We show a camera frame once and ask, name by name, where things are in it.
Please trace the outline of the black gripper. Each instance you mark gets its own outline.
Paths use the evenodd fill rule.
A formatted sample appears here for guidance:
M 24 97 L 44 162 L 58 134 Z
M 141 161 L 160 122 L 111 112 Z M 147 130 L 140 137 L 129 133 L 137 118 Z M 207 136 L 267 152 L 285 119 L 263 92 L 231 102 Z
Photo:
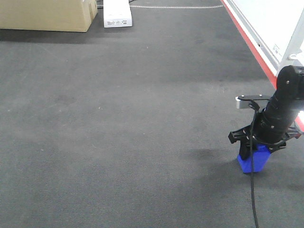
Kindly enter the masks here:
M 265 145 L 270 152 L 275 152 L 286 147 L 286 142 L 293 138 L 298 139 L 302 136 L 302 132 L 296 127 L 289 127 L 287 132 L 283 134 L 281 139 L 276 143 L 268 143 L 264 142 L 256 137 L 253 137 L 252 144 L 250 143 L 251 132 L 250 132 L 250 125 L 243 127 L 239 130 L 230 132 L 228 138 L 231 143 L 236 143 L 240 141 L 240 149 L 239 149 L 239 156 L 241 160 L 247 160 L 251 153 L 254 151 L 254 146 L 257 144 Z

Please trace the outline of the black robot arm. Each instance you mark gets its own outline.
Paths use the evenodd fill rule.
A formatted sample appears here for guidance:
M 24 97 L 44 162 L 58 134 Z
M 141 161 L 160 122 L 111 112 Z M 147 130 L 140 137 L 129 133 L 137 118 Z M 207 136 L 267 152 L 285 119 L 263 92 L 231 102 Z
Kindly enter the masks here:
M 300 136 L 291 125 L 304 109 L 304 68 L 293 65 L 283 67 L 271 97 L 241 95 L 236 100 L 237 108 L 252 108 L 256 112 L 250 125 L 228 135 L 231 143 L 240 142 L 240 158 L 246 160 L 259 144 L 266 146 L 270 152 L 283 149 L 288 140 Z

